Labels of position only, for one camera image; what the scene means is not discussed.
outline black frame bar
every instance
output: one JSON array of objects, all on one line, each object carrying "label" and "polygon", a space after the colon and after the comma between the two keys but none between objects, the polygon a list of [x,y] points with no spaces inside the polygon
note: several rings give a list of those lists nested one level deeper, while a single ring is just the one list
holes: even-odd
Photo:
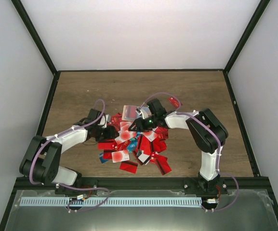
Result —
[{"label": "black frame bar", "polygon": [[[273,193],[272,187],[270,185],[268,177],[260,176],[260,171],[257,166],[251,144],[249,141],[249,137],[247,135],[238,104],[236,102],[236,98],[234,96],[234,92],[232,86],[229,81],[228,73],[237,60],[240,52],[242,51],[244,45],[246,44],[250,34],[254,30],[256,24],[258,23],[260,17],[262,16],[264,10],[266,9],[270,0],[261,0],[259,5],[257,6],[251,20],[249,21],[243,35],[241,36],[234,52],[232,53],[225,69],[140,69],[140,70],[65,70],[65,71],[57,71],[46,48],[44,47],[31,19],[29,18],[22,2],[20,0],[12,0],[12,3],[18,14],[20,15],[22,21],[27,27],[31,37],[33,38],[35,44],[37,45],[40,53],[42,54],[46,64],[48,65],[50,71],[53,74],[53,80],[51,83],[50,91],[48,94],[48,98],[41,116],[40,124],[37,130],[37,135],[42,135],[45,124],[48,118],[48,114],[50,111],[50,107],[53,101],[53,97],[55,94],[55,90],[58,84],[59,77],[62,72],[144,72],[144,71],[222,71],[224,74],[225,82],[229,91],[229,95],[233,104],[233,108],[238,120],[238,125],[242,134],[243,141],[245,143],[246,151],[248,154],[248,158],[250,161],[250,165],[252,168],[253,175],[255,177],[240,177],[237,178],[239,186],[241,189],[266,189],[269,197],[273,200],[273,209],[276,214],[278,220],[278,204]],[[191,184],[191,181],[196,180],[196,178],[82,178],[82,180],[87,184],[96,184],[100,187],[106,187],[110,190],[184,190],[186,194],[197,193],[197,191],[193,191],[191,188],[184,189],[185,184]],[[234,189],[235,183],[230,178],[221,178],[226,185],[227,189]],[[55,190],[54,185],[32,185],[28,181],[27,178],[17,178],[13,191],[11,193],[8,205],[6,207],[4,216],[2,218],[0,224],[0,231],[4,230],[7,224],[7,220],[9,217],[10,210],[13,205],[13,201],[15,198],[15,194],[17,190]]]}]

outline brown wooden surface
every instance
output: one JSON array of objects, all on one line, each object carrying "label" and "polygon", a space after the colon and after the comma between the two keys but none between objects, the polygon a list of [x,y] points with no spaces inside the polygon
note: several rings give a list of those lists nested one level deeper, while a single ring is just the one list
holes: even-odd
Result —
[{"label": "brown wooden surface", "polygon": [[[210,108],[227,128],[229,138],[222,151],[220,170],[235,176],[252,176],[244,143],[222,72],[63,72],[60,76],[44,136],[56,134],[86,117],[96,99],[106,102],[106,113],[122,112],[124,105],[141,105],[151,94],[166,91],[182,102],[180,112]],[[172,107],[168,96],[159,95],[162,104]],[[166,177],[197,176],[201,152],[189,130],[171,129],[166,140],[172,172]],[[78,144],[62,154],[61,166],[84,176],[159,177],[154,164],[138,166],[136,174],[119,169],[119,163],[100,163],[97,145]]]}]

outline gray wall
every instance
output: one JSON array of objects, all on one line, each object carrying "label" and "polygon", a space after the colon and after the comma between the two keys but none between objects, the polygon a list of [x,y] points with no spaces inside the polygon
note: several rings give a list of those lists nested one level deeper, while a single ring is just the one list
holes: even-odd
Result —
[{"label": "gray wall", "polygon": [[278,201],[278,1],[270,1],[229,77],[260,172]]},{"label": "gray wall", "polygon": [[11,1],[0,0],[0,220],[51,81]]},{"label": "gray wall", "polygon": [[22,0],[58,70],[224,68],[260,0]]}]

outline purple cable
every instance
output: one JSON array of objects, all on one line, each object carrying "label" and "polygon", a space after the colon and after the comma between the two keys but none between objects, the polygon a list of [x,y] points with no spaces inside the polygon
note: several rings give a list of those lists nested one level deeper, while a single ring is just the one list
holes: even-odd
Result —
[{"label": "purple cable", "polygon": [[231,174],[229,174],[229,173],[220,173],[220,171],[219,171],[220,150],[221,150],[221,143],[220,143],[220,140],[218,139],[218,137],[216,136],[216,134],[213,133],[212,130],[210,130],[205,124],[203,124],[201,121],[199,121],[199,120],[198,120],[197,118],[195,118],[193,115],[191,115],[191,114],[189,114],[189,113],[186,113],[186,112],[177,112],[176,114],[177,114],[177,115],[186,115],[186,116],[189,116],[189,117],[192,118],[194,121],[196,121],[198,124],[200,124],[205,130],[207,130],[207,131],[215,138],[215,140],[217,141],[218,148],[217,148],[217,155],[216,155],[216,172],[217,172],[219,175],[222,175],[222,174],[228,175],[228,176],[230,176],[230,177],[234,180],[234,182],[235,182],[235,184],[236,184],[236,196],[235,196],[234,200],[233,200],[230,204],[228,204],[227,206],[225,206],[225,207],[223,207],[223,208],[214,210],[214,212],[216,212],[216,211],[223,211],[223,210],[225,210],[225,209],[231,207],[231,206],[235,203],[235,201],[237,200],[238,193],[239,193],[239,186],[238,186],[238,182],[237,182],[236,178],[235,178],[233,175],[231,175]]},{"label": "purple cable", "polygon": [[103,116],[103,114],[104,114],[104,112],[105,112],[105,109],[106,109],[105,101],[103,101],[102,99],[96,100],[96,103],[95,103],[94,107],[96,106],[96,104],[97,104],[98,102],[102,102],[102,103],[103,103],[103,109],[102,109],[101,114],[100,114],[93,122],[88,123],[88,124],[85,124],[85,125],[80,126],[80,127],[76,127],[76,128],[74,128],[74,129],[69,128],[68,130],[62,131],[62,132],[58,133],[56,136],[53,136],[52,138],[48,139],[48,140],[39,148],[39,150],[37,151],[37,153],[36,153],[36,155],[35,155],[35,157],[34,157],[34,159],[33,159],[33,161],[32,161],[31,169],[30,169],[30,171],[29,171],[29,181],[31,182],[31,184],[39,184],[39,183],[40,183],[40,182],[35,182],[35,181],[33,180],[33,171],[34,171],[34,167],[35,167],[36,161],[37,161],[39,155],[41,154],[41,152],[43,151],[43,149],[44,149],[51,141],[55,140],[55,139],[56,139],[57,137],[59,137],[59,136],[65,135],[65,134],[71,132],[72,130],[79,130],[79,129],[85,128],[85,127],[87,127],[87,126],[89,126],[89,125],[92,125],[92,124],[96,123],[96,122]]},{"label": "purple cable", "polygon": [[[108,195],[107,197],[102,201],[100,202],[99,204],[95,205],[94,207],[91,207],[91,208],[87,208],[87,209],[80,209],[78,210],[78,212],[86,212],[86,211],[90,211],[90,210],[93,210],[93,209],[96,209],[98,208],[99,206],[103,205],[108,199],[109,199],[109,196],[110,196],[110,190],[107,189],[107,188],[87,188],[87,189],[81,189],[81,188],[74,188],[74,187],[71,187],[71,186],[68,186],[68,185],[65,185],[65,184],[60,184],[60,186],[63,186],[65,188],[69,188],[69,189],[72,189],[72,190],[76,190],[76,191],[92,191],[92,190],[105,190],[108,192]],[[75,201],[80,201],[80,200],[73,200],[73,201],[70,201],[67,205],[67,209],[70,210],[69,206],[71,205],[71,203],[75,202]]]},{"label": "purple cable", "polygon": [[179,101],[179,99],[177,99],[174,95],[171,95],[170,93],[166,93],[166,92],[158,92],[158,93],[155,93],[153,95],[151,95],[150,97],[148,97],[144,102],[143,104],[139,107],[139,110],[144,106],[144,104],[151,98],[153,98],[155,95],[159,95],[159,94],[164,94],[164,95],[170,95],[171,97],[175,98],[177,101],[178,101],[178,108],[176,109],[176,111],[181,107],[181,102]]}]

